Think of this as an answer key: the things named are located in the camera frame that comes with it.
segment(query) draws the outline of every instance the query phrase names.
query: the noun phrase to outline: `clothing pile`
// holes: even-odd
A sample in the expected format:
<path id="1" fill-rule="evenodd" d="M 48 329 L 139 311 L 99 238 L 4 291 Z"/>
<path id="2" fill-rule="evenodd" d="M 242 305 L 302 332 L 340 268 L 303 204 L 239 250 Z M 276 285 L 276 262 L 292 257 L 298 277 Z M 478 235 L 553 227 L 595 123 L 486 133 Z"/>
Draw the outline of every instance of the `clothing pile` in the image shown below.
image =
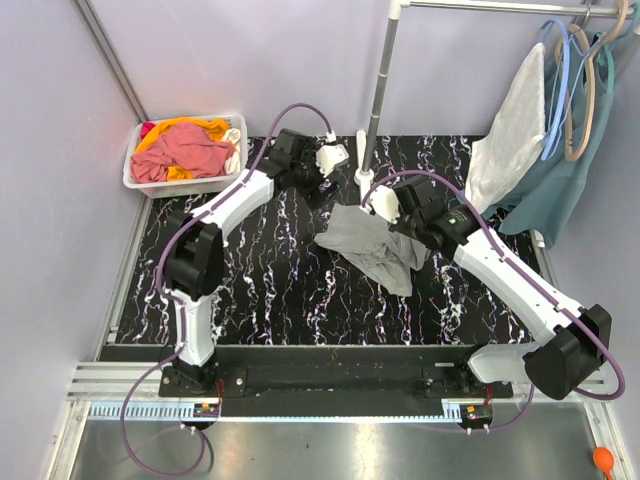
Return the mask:
<path id="1" fill-rule="evenodd" d="M 240 169 L 240 130 L 220 118 L 145 122 L 131 156 L 131 173 L 138 183 L 232 175 Z"/>

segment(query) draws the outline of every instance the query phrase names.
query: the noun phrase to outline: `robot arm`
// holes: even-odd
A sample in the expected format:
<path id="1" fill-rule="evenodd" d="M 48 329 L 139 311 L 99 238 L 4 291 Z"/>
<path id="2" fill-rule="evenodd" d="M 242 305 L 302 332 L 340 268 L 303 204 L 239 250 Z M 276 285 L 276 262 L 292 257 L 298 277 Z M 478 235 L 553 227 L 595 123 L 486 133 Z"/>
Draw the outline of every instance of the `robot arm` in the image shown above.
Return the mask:
<path id="1" fill-rule="evenodd" d="M 178 240 L 163 273 L 171 295 L 182 301 L 182 305 L 175 305 L 176 317 L 179 317 L 179 308 L 185 308 L 186 312 L 186 331 L 182 331 L 181 322 L 176 322 L 178 338 L 184 339 L 184 348 L 174 365 L 181 375 L 208 387 L 210 376 L 206 365 L 214 353 L 211 300 L 224 276 L 223 247 L 228 235 L 251 212 L 290 187 L 294 187 L 311 208 L 321 205 L 337 191 L 332 177 L 335 169 L 347 160 L 346 149 L 335 141 L 317 149 L 315 139 L 283 129 L 268 158 L 262 160 L 255 171 L 244 170 L 220 195 L 237 191 Z M 192 217 L 211 210 L 215 201 L 189 214 L 172 215 L 168 238 Z"/>
<path id="2" fill-rule="evenodd" d="M 476 276 L 514 311 L 535 339 L 528 344 L 481 347 L 467 361 L 472 381 L 530 381 L 547 396 L 561 400 L 604 363 L 602 353 L 562 313 L 566 309 L 578 317 L 608 348 L 611 317 L 602 307 L 586 310 L 557 291 L 490 230 L 503 251 L 499 255 L 469 209 L 459 205 L 448 210 L 444 196 L 429 179 L 414 177 L 393 189 L 379 190 L 372 195 L 371 205 L 391 223 L 390 230 L 442 252 Z M 550 297 L 558 303 L 550 303 Z"/>

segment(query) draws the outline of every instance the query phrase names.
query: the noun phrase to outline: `yellow cloth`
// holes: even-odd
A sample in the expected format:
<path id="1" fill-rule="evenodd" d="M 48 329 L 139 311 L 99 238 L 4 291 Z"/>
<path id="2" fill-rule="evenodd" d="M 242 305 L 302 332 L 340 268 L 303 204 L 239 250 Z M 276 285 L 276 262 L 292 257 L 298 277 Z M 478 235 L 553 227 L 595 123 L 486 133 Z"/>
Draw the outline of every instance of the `yellow cloth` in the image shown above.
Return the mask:
<path id="1" fill-rule="evenodd" d="M 171 127 L 181 122 L 190 122 L 195 123 L 199 127 L 204 128 L 209 134 L 209 138 L 211 138 L 212 142 L 219 142 L 226 132 L 229 129 L 229 124 L 226 120 L 221 118 L 216 118 L 215 120 L 202 120 L 201 118 L 190 118 L 190 117 L 178 117 L 172 118 L 171 120 L 165 120 L 164 122 L 160 122 L 158 125 L 153 127 L 147 136 L 142 139 L 138 148 L 136 148 L 135 153 L 144 152 L 147 148 L 153 145 L 160 135 L 164 135 Z"/>
<path id="2" fill-rule="evenodd" d="M 175 182 L 176 180 L 191 180 L 193 173 L 180 165 L 174 165 L 167 170 L 167 181 Z"/>

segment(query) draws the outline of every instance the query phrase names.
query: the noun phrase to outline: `hanging rod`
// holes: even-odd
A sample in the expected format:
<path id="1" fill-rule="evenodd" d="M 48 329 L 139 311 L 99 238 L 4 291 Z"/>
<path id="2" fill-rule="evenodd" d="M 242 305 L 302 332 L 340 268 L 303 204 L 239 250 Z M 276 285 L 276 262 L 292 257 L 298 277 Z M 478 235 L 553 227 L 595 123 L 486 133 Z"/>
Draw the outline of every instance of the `hanging rod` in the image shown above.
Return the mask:
<path id="1" fill-rule="evenodd" d="M 485 12 L 511 12 L 511 13 L 538 13 L 544 15 L 559 15 L 572 17 L 576 15 L 587 15 L 589 7 L 587 5 L 538 5 L 535 3 L 509 3 L 490 2 L 484 0 L 437 0 L 433 2 L 410 1 L 411 7 L 448 8 L 454 10 L 481 10 Z M 627 18 L 632 19 L 635 10 L 630 8 Z M 592 6 L 589 18 L 617 18 L 617 7 Z"/>

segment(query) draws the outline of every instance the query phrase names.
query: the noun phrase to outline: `gray cloth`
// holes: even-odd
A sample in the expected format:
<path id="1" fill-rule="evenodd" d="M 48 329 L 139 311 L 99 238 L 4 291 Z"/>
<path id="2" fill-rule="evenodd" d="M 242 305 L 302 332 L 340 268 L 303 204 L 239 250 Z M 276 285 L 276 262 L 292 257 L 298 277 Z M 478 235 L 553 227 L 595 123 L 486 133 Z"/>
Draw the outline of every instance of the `gray cloth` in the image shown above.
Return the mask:
<path id="1" fill-rule="evenodd" d="M 573 87 L 578 72 L 580 57 L 576 46 L 571 46 L 571 66 L 569 69 L 569 87 Z M 499 231 L 508 235 L 525 230 L 538 230 L 544 237 L 547 248 L 553 247 L 558 236 L 569 220 L 582 191 L 584 190 L 589 166 L 593 160 L 600 141 L 604 135 L 609 112 L 613 103 L 614 65 L 608 46 L 598 54 L 596 61 L 596 102 L 593 115 L 593 126 L 587 149 L 577 162 L 569 162 L 564 153 L 564 127 L 556 152 L 547 161 L 538 161 L 529 169 L 518 185 L 502 200 L 489 208 L 485 217 L 491 216 L 497 207 L 510 210 L 502 221 Z M 555 62 L 546 72 L 546 111 L 549 113 L 551 93 L 553 91 L 553 76 Z M 580 84 L 572 102 L 573 141 L 580 144 L 584 129 L 584 111 L 586 108 L 586 93 Z"/>
<path id="2" fill-rule="evenodd" d="M 368 215 L 358 206 L 333 207 L 325 233 L 316 235 L 318 245 L 340 253 L 362 273 L 389 293 L 411 296 L 411 272 L 420 270 L 429 251 L 417 240 L 389 232 L 387 222 Z"/>

